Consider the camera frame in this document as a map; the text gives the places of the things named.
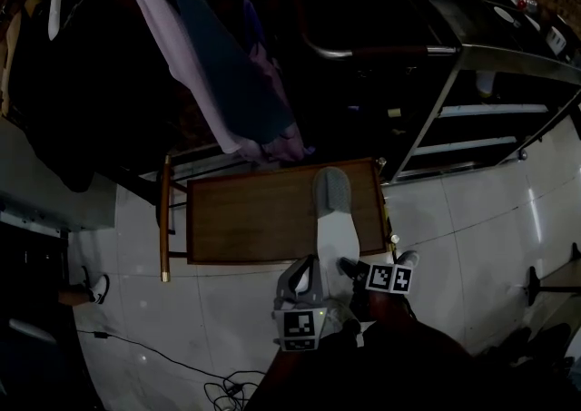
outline black garment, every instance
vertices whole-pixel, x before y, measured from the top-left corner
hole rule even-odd
[[[23,10],[9,84],[36,155],[73,191],[111,165],[157,169],[179,134],[173,80],[149,30],[118,0],[63,0],[51,42],[49,7]]]

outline blue cloth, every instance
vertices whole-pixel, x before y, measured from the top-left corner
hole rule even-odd
[[[192,46],[228,129],[269,143],[293,122],[290,109],[226,30],[206,0],[168,0],[185,24]]]

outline black cable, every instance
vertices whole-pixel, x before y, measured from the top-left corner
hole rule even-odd
[[[222,411],[222,409],[218,406],[218,404],[216,402],[218,400],[220,400],[220,399],[223,399],[223,398],[228,398],[230,400],[231,404],[233,404],[233,406],[234,406],[234,411],[237,411],[237,410],[242,411],[242,409],[244,408],[244,402],[245,401],[249,401],[249,398],[246,398],[246,394],[244,393],[244,387],[245,386],[255,386],[255,387],[258,387],[258,385],[255,384],[254,382],[241,382],[239,384],[237,382],[234,382],[231,379],[232,377],[236,376],[237,374],[263,374],[264,375],[264,372],[262,372],[262,371],[258,371],[258,370],[247,370],[247,371],[236,371],[236,372],[232,372],[227,377],[218,376],[216,374],[212,374],[211,372],[206,372],[206,371],[204,371],[202,369],[198,369],[197,367],[188,366],[187,364],[183,364],[180,361],[175,361],[174,359],[171,359],[170,357],[165,356],[164,353],[162,353],[161,351],[156,350],[155,348],[147,347],[143,343],[135,342],[135,341],[129,340],[127,338],[117,337],[114,334],[109,334],[107,332],[99,332],[99,331],[90,332],[88,330],[79,330],[79,329],[77,329],[77,332],[81,332],[83,334],[93,334],[95,336],[95,338],[109,338],[109,337],[118,338],[119,340],[122,340],[124,342],[133,343],[134,345],[139,345],[140,347],[143,347],[145,349],[148,349],[148,350],[152,351],[153,353],[157,353],[161,357],[164,357],[168,361],[170,361],[170,362],[172,362],[174,364],[177,364],[179,366],[186,367],[186,368],[191,369],[191,370],[196,371],[196,372],[201,372],[202,374],[205,374],[206,376],[216,377],[216,378],[221,379],[222,380],[222,384],[217,384],[215,382],[206,382],[203,385],[203,391],[206,394],[206,397],[208,398],[208,401],[210,401],[213,404],[214,411]],[[231,387],[227,387],[226,386],[226,382],[230,382],[231,383]],[[217,398],[215,398],[215,399],[212,400],[210,398],[210,395],[208,394],[208,390],[206,389],[206,386],[216,386],[225,395],[218,396]],[[238,395],[239,393],[242,393],[242,398],[236,397],[236,395]]]

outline white tile floor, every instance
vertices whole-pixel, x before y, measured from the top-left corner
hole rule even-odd
[[[527,308],[518,285],[529,266],[547,274],[567,261],[573,241],[581,243],[581,141],[572,123],[567,118],[527,150],[521,163],[384,190],[400,249],[422,258],[412,307],[470,352],[523,322],[540,327],[563,297],[539,297]],[[183,250],[183,209],[173,211],[172,225],[172,249]],[[173,260],[172,283],[162,284],[158,251],[153,208],[120,188],[114,230],[71,236],[72,280],[81,280],[84,264],[94,279],[106,272],[112,282],[106,303],[75,309],[78,328],[219,375],[265,370],[276,351],[272,297],[288,266],[196,268]],[[204,375],[115,338],[80,339],[107,409],[213,409]]]

